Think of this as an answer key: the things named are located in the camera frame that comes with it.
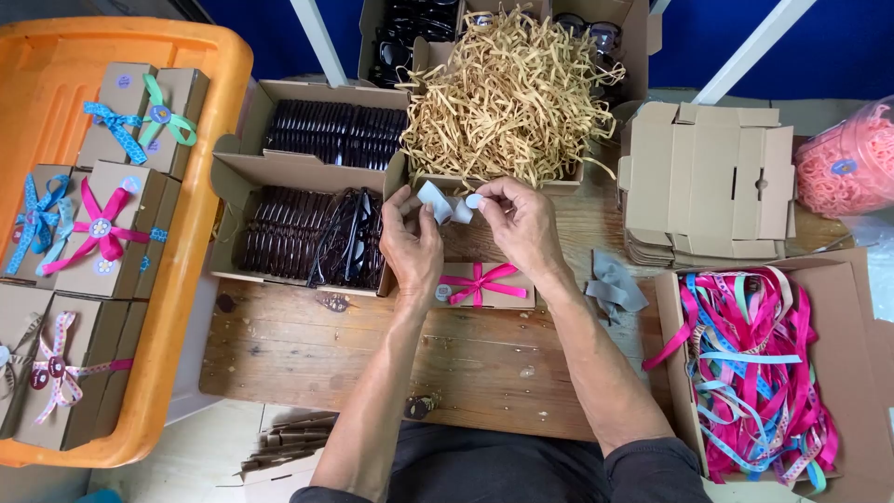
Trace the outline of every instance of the round sticker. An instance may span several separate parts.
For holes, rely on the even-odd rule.
[[[13,243],[19,244],[19,241],[21,239],[21,233],[23,233],[24,231],[25,231],[24,226],[18,226],[13,229]]]
[[[469,194],[468,196],[466,196],[466,206],[472,209],[477,208],[478,202],[481,201],[483,197],[484,196],[481,194]]]
[[[108,235],[112,232],[112,222],[109,222],[106,218],[97,218],[90,224],[90,237],[95,237],[99,239],[105,235]]]
[[[130,192],[131,194],[135,194],[135,193],[139,192],[139,189],[142,186],[142,183],[139,181],[139,178],[131,175],[131,176],[125,176],[124,179],[121,180],[121,185],[118,185],[118,186],[121,187],[122,189],[124,189],[125,191]]]
[[[131,86],[131,77],[127,73],[122,73],[115,79],[115,83],[118,84],[118,89],[126,90]]]
[[[835,175],[847,175],[856,171],[856,161],[854,159],[841,159],[832,165],[832,173]]]
[[[61,378],[65,372],[65,362],[59,356],[51,356],[47,366],[49,367],[50,375],[55,379]]]
[[[171,109],[164,105],[155,105],[149,109],[149,117],[159,124],[167,124],[171,121]]]
[[[50,373],[45,369],[34,369],[31,371],[31,387],[34,389],[43,389],[50,381]]]
[[[114,269],[114,260],[99,259],[93,265],[93,271],[101,276],[112,274],[112,269]]]
[[[453,294],[453,289],[450,288],[450,285],[440,284],[434,289],[434,298],[439,301],[446,301]]]

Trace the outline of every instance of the person's left hand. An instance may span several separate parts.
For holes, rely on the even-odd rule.
[[[432,204],[423,205],[409,193],[409,185],[404,185],[382,204],[379,249],[397,277],[400,295],[430,300],[443,269],[443,242]],[[405,225],[404,217],[415,209],[419,209],[418,226],[413,220]]]

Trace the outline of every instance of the hand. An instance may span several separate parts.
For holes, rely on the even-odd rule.
[[[418,209],[418,226],[404,217]],[[400,296],[434,298],[434,288],[441,277],[444,251],[438,226],[434,221],[432,204],[422,205],[410,197],[409,185],[401,187],[382,204],[382,239],[379,249],[394,271],[401,286]]]
[[[485,183],[476,193],[484,196],[478,209],[493,240],[515,267],[535,284],[569,273],[549,198],[510,176]]]

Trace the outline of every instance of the orange tray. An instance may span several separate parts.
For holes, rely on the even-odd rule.
[[[220,135],[236,131],[252,59],[232,31],[193,22],[123,16],[0,27],[0,235],[12,231],[34,165],[75,163],[90,122],[82,102],[97,99],[109,62],[193,67],[211,79],[118,427],[66,452],[3,440],[0,464],[111,468],[139,461],[158,441],[215,220],[211,150]],[[9,240],[2,241],[0,256]]]

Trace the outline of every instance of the green ribbon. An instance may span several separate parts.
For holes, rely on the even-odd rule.
[[[162,90],[158,87],[156,78],[148,73],[143,73],[143,82],[146,84],[146,90],[149,91],[149,103],[151,103],[153,107],[165,107]],[[139,136],[139,144],[146,147],[156,135],[158,135],[158,131],[161,129],[162,125],[166,125],[168,130],[171,131],[173,138],[177,140],[177,143],[186,145],[187,147],[195,145],[195,123],[182,115],[177,115],[171,112],[170,108],[166,108],[165,112],[171,115],[171,118],[167,122],[158,122],[151,114],[143,117],[143,122],[149,123],[149,125],[143,127],[143,133]],[[183,138],[183,134],[180,132],[181,129],[190,132],[190,135],[187,138]]]

